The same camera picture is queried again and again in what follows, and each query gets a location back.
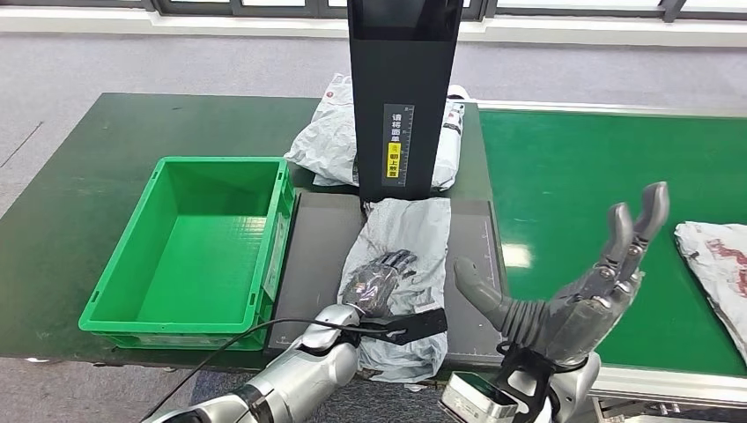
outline black cable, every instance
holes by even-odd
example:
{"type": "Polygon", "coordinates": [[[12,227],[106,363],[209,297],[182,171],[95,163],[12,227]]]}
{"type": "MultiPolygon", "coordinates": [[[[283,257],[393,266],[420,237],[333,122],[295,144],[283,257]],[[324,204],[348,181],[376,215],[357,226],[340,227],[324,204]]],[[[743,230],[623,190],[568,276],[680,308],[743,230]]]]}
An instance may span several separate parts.
{"type": "Polygon", "coordinates": [[[170,390],[167,394],[165,394],[160,399],[160,401],[158,401],[158,403],[155,404],[148,411],[147,414],[145,414],[145,416],[141,419],[141,421],[150,418],[159,408],[161,408],[161,406],[163,406],[163,404],[166,403],[166,401],[168,401],[168,398],[172,397],[176,393],[176,391],[178,391],[179,388],[181,388],[184,385],[184,383],[187,383],[187,381],[192,376],[195,375],[195,373],[197,373],[198,371],[200,371],[200,369],[203,368],[210,360],[214,359],[218,354],[220,354],[223,351],[225,351],[229,346],[235,344],[236,341],[238,341],[239,339],[244,338],[246,335],[249,335],[250,333],[252,333],[252,332],[254,332],[256,330],[260,330],[261,328],[266,328],[268,326],[272,326],[275,323],[287,323],[287,322],[318,324],[320,326],[325,326],[325,327],[332,328],[332,329],[339,329],[339,330],[344,330],[344,331],[347,331],[347,332],[356,332],[356,333],[363,333],[363,334],[367,334],[367,333],[368,334],[372,334],[372,333],[387,333],[388,332],[388,330],[384,330],[384,329],[366,329],[366,328],[358,328],[358,327],[355,327],[355,326],[343,326],[341,324],[335,324],[335,323],[330,323],[330,322],[322,322],[320,320],[314,320],[314,319],[283,318],[283,319],[269,320],[269,321],[267,321],[265,323],[257,324],[256,326],[251,327],[251,328],[249,328],[247,330],[244,330],[239,335],[236,335],[235,337],[227,340],[225,344],[223,344],[223,345],[221,345],[219,347],[219,349],[217,349],[217,350],[211,352],[210,354],[208,354],[208,356],[205,357],[205,359],[202,360],[200,362],[200,364],[198,364],[195,368],[193,368],[192,371],[190,371],[186,376],[184,376],[184,378],[182,378],[181,381],[179,381],[179,383],[177,383],[176,386],[174,386],[174,388],[172,390],[170,390]]]}

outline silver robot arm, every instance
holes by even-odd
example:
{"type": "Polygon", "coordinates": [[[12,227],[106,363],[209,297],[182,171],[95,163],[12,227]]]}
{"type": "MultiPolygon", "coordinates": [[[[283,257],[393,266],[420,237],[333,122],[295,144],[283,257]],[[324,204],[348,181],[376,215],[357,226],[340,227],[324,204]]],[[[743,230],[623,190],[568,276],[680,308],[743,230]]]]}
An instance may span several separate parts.
{"type": "Polygon", "coordinates": [[[457,258],[457,289],[507,341],[499,345],[505,358],[493,381],[452,375],[441,399],[447,412],[466,423],[568,421],[599,373],[594,350],[632,304],[643,277],[640,262],[668,215],[666,182],[643,190],[635,223],[627,204],[613,205],[610,240],[599,260],[549,301],[503,295],[482,280],[475,264],[457,258]]]}
{"type": "MultiPolygon", "coordinates": [[[[352,306],[326,307],[316,320],[357,326],[352,306]]],[[[358,348],[341,330],[311,324],[262,372],[234,392],[167,412],[147,423],[292,423],[307,418],[358,370],[358,348]]]]}

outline gray carpet floor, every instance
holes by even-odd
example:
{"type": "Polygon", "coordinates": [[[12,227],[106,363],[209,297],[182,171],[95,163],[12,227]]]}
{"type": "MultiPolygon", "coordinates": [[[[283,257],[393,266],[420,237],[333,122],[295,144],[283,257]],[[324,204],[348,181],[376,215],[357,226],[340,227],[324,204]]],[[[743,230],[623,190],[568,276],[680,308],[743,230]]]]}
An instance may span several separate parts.
{"type": "MultiPolygon", "coordinates": [[[[349,71],[347,48],[304,39],[0,34],[0,216],[103,92],[317,97],[334,72],[349,71]]],[[[747,110],[744,75],[747,54],[737,49],[462,43],[453,82],[484,100],[747,110]]],[[[133,421],[181,375],[0,359],[0,421],[133,421]]],[[[243,378],[201,374],[173,404],[243,378]]],[[[313,421],[440,421],[437,397],[355,382],[313,421]]]]}

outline green plastic crate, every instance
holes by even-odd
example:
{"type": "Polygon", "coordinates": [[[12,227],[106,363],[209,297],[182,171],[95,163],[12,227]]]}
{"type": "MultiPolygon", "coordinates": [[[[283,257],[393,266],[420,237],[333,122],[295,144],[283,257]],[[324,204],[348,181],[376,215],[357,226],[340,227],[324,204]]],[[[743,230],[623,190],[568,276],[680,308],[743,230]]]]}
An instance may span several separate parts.
{"type": "Polygon", "coordinates": [[[122,348],[210,350],[269,320],[294,202],[280,158],[161,159],[78,326],[122,348]]]}

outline red printed graphic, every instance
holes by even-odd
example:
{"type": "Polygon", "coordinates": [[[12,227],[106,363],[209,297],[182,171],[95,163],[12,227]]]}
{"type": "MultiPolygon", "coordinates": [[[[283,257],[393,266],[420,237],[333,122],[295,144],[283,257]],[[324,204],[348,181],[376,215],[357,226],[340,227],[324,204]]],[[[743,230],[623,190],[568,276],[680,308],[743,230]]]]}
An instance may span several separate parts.
{"type": "Polygon", "coordinates": [[[738,293],[739,296],[747,298],[747,256],[738,249],[726,248],[721,240],[707,241],[706,246],[708,246],[708,249],[717,256],[724,258],[734,257],[737,264],[744,266],[742,269],[737,271],[736,289],[734,291],[738,293]]]}

